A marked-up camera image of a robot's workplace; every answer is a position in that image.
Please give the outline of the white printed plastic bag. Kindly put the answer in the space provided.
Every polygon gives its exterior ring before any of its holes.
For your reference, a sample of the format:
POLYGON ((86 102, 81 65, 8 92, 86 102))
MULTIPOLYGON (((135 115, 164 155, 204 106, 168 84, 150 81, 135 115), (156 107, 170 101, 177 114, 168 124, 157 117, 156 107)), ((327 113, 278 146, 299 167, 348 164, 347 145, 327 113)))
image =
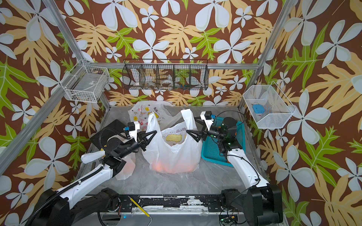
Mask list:
POLYGON ((114 157, 103 149, 94 153, 87 153, 81 156, 84 164, 99 160, 99 165, 81 179, 89 178, 93 182, 105 182, 111 178, 125 180, 135 170, 135 153, 124 158, 114 157))

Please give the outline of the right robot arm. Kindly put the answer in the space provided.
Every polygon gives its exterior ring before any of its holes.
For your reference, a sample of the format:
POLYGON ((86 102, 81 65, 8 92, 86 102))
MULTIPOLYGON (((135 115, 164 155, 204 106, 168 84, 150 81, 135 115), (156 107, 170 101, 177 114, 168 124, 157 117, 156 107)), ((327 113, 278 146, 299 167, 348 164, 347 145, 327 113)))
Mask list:
POLYGON ((243 135, 241 123, 232 117, 218 119, 210 111, 195 117, 202 129, 188 130, 197 142, 214 141, 219 155, 236 170, 246 189, 225 189, 220 195, 222 211, 227 214, 243 213, 250 226, 267 226, 283 222, 282 192, 262 177, 247 158, 240 141, 243 135))

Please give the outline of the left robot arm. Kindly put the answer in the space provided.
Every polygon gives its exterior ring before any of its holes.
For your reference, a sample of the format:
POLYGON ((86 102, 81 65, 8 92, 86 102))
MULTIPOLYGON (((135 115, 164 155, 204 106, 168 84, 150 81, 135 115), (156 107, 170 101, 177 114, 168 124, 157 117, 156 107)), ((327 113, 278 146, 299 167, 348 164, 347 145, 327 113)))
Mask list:
POLYGON ((71 226, 92 213, 117 209, 119 194, 110 188, 90 198, 86 198, 86 195, 120 173, 126 164, 123 158, 139 148, 145 151, 156 134, 157 131, 139 131, 133 122, 123 131, 109 126, 102 129, 96 134, 101 150, 82 156, 84 163, 99 160, 99 165, 57 191, 45 191, 25 225, 71 226))

